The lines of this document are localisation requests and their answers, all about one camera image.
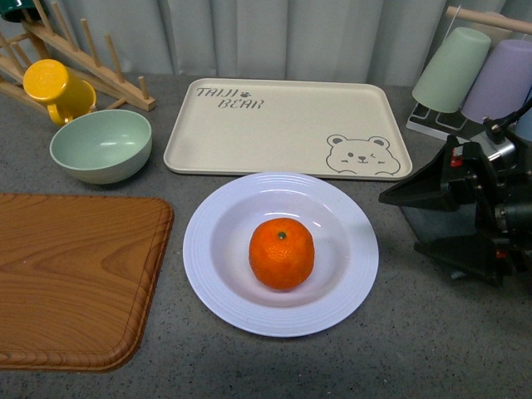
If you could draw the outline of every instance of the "mandarin orange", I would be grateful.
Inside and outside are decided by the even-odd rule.
[[[296,219],[268,220],[257,227],[249,241],[249,265],[268,287],[295,288],[313,271],[313,236]]]

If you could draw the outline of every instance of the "white plate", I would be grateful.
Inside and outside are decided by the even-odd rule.
[[[262,285],[249,267],[249,239],[267,219],[292,217],[314,239],[310,277],[291,291]],[[185,232],[185,271],[213,313],[237,328],[297,337],[340,323],[369,294],[378,246],[360,207],[334,186],[308,175],[258,173],[211,194]]]

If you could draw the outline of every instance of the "curtain fold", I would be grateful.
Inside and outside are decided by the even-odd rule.
[[[449,6],[532,22],[529,0],[55,1],[85,52],[80,19],[87,20],[110,68],[106,34],[123,71],[377,86],[416,83],[451,24]],[[52,0],[44,3],[52,10]],[[51,20],[61,33],[53,12]],[[458,26],[470,22],[454,21]],[[14,37],[23,30],[0,20],[0,32]],[[30,43],[21,45],[36,61]]]

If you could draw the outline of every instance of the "yellow mug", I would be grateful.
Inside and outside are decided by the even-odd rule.
[[[94,88],[56,60],[32,64],[24,74],[23,85],[24,91],[43,104],[59,126],[92,112],[96,105]]]

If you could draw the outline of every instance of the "speckled counter surface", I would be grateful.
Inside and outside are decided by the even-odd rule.
[[[401,210],[378,202],[391,183],[329,180],[361,206],[379,243],[377,280],[349,318],[310,336],[279,339],[241,331],[214,315],[186,278],[183,236],[201,202],[235,178],[178,175],[165,166],[163,153],[194,79],[146,80],[157,107],[124,108],[150,120],[151,157],[140,173],[108,186],[65,175],[48,153],[57,128],[46,116],[0,96],[1,192],[153,196],[175,212],[136,355],[105,374],[0,372],[2,399],[532,397],[530,274],[507,278],[503,289],[451,280],[413,250],[416,236]],[[385,92],[417,170],[443,143],[404,127],[414,106],[408,89]]]

